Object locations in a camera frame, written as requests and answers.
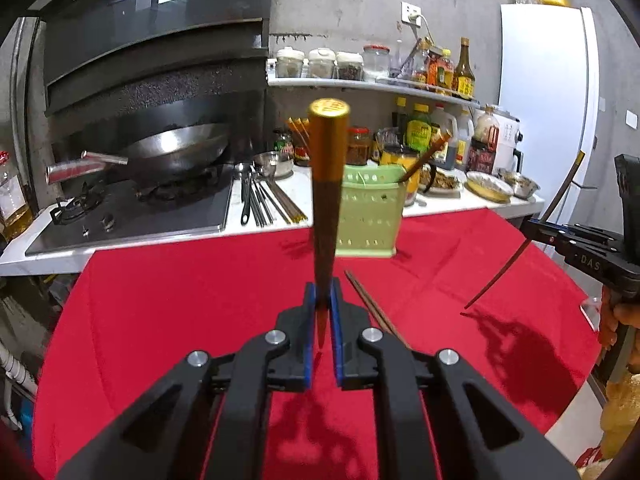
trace refrigerator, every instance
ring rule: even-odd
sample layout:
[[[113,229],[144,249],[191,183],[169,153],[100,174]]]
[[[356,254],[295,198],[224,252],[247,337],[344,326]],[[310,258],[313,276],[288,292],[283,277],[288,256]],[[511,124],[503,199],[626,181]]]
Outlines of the refrigerator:
[[[522,173],[549,204],[578,150],[586,156],[549,221],[565,224],[593,149],[600,68],[591,9],[503,5],[499,107],[520,120]],[[544,248],[550,256],[553,248]]]

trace cooking oil bottle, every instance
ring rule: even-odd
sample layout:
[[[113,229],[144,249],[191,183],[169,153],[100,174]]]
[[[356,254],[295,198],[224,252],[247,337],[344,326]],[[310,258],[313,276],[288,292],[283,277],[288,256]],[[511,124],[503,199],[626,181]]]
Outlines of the cooking oil bottle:
[[[0,152],[0,213],[4,231],[10,242],[33,222],[33,213],[24,198],[24,191],[15,164],[8,152]]]

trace countertop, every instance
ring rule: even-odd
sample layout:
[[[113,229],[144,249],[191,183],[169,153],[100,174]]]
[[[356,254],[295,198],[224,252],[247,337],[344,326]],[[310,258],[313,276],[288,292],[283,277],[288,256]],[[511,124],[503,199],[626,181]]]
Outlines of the countertop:
[[[89,261],[91,255],[96,250],[148,245],[151,243],[180,242],[184,240],[197,240],[200,238],[212,238],[218,236],[235,236],[260,231],[266,232],[298,229],[312,225],[313,208],[311,197],[311,172],[309,168],[295,167],[293,175],[285,180],[279,181],[278,184],[308,216],[308,221],[300,224],[287,225],[282,218],[277,217],[273,225],[268,225],[261,229],[256,226],[252,216],[249,223],[242,227],[240,225],[240,216],[242,213],[240,182],[234,181],[226,219],[226,228],[222,232],[199,232],[197,234],[171,235],[160,239],[155,238],[153,241],[136,241],[119,245],[110,245],[108,247],[66,250],[56,253],[39,254],[36,256],[25,256],[24,251],[27,250],[38,234],[49,224],[49,222],[51,222],[49,211],[54,206],[50,206],[34,220],[33,224],[23,234],[9,243],[2,256],[0,256],[0,276],[33,276],[37,274],[65,274],[81,272]],[[539,213],[542,211],[544,206],[544,201],[536,195],[528,201],[512,198],[510,203],[497,204],[484,200],[467,189],[462,190],[460,198],[436,198],[423,196],[422,200],[426,202],[426,206],[420,206],[418,203],[414,203],[412,206],[404,208],[402,215],[405,217],[421,216],[486,207],[493,209],[501,217],[509,219]],[[275,211],[273,211],[272,206],[270,206],[270,209],[274,214],[276,214]]]

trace green basket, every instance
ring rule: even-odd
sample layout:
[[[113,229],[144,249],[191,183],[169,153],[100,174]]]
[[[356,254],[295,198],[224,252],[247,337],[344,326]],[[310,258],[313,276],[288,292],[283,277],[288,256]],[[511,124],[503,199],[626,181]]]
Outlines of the green basket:
[[[345,166],[336,256],[390,258],[402,219],[405,169],[386,166]]]

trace human hand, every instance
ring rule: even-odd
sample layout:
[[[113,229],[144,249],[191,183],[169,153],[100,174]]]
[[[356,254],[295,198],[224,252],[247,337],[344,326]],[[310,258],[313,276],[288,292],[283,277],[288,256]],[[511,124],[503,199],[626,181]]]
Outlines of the human hand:
[[[600,309],[600,331],[598,341],[605,348],[611,350],[618,336],[616,330],[618,323],[640,328],[640,305],[619,303],[614,308],[610,305],[611,293],[606,287],[602,287],[602,307]],[[631,352],[629,365],[633,368],[640,367],[640,332],[636,334],[635,348]]]

